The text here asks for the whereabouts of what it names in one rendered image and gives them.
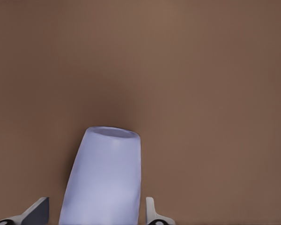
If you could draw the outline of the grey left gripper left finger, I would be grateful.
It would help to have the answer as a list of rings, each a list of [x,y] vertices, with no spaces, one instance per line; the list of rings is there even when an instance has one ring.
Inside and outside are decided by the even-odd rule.
[[[22,214],[0,220],[0,225],[47,225],[49,197],[41,197]]]

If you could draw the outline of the pale lilac cup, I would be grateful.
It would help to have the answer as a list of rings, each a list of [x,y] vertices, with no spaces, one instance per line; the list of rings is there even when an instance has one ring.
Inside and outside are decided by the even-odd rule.
[[[70,173],[59,225],[137,225],[140,196],[140,136],[90,127]]]

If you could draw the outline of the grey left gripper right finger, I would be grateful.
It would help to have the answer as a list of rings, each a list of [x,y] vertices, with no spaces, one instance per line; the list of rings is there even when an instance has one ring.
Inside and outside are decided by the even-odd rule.
[[[176,222],[172,218],[158,214],[153,197],[146,197],[146,225],[176,225]]]

